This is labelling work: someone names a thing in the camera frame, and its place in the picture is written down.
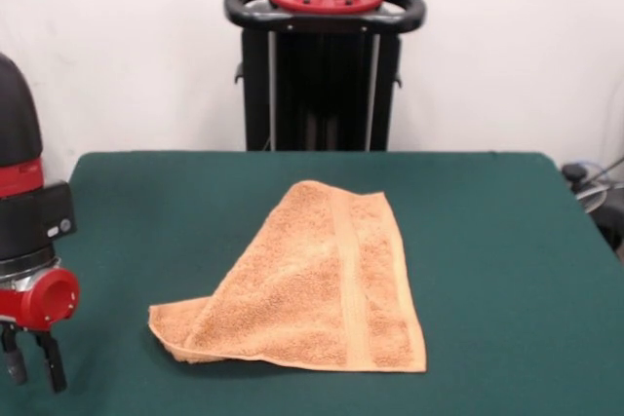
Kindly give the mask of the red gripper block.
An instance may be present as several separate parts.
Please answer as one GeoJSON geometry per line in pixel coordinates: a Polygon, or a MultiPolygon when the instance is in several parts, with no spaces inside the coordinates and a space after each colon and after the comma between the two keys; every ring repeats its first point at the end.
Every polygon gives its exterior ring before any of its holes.
{"type": "MultiPolygon", "coordinates": [[[[22,328],[51,328],[72,317],[80,293],[76,276],[61,267],[1,283],[1,321],[5,321],[1,323],[1,347],[9,375],[17,385],[27,381],[27,371],[12,323],[22,328]]],[[[67,382],[58,341],[47,331],[37,331],[35,340],[44,353],[52,391],[63,392],[67,382]]]]}

